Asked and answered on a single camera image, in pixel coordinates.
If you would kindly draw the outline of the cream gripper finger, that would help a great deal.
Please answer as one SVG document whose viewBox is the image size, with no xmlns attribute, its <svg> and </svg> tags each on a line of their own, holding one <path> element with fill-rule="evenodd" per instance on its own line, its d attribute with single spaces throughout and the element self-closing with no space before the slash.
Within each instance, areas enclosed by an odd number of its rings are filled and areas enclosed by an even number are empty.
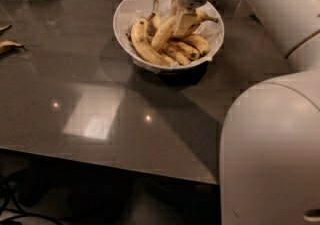
<svg viewBox="0 0 320 225">
<path fill-rule="evenodd" d="M 183 35 L 195 22 L 196 11 L 189 8 L 178 8 L 173 33 L 176 36 Z"/>
<path fill-rule="evenodd" d="M 169 7 L 169 17 L 175 16 L 177 11 L 177 0 L 171 0 Z"/>
</svg>

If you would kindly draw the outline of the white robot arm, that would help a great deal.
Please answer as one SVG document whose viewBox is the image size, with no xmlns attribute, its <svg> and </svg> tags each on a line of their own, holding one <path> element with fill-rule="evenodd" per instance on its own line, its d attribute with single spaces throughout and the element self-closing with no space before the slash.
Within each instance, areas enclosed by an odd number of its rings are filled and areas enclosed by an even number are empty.
<svg viewBox="0 0 320 225">
<path fill-rule="evenodd" d="M 177 0 L 195 8 L 206 0 Z M 219 151 L 222 225 L 319 225 L 320 0 L 246 0 L 291 67 L 243 92 Z"/>
</svg>

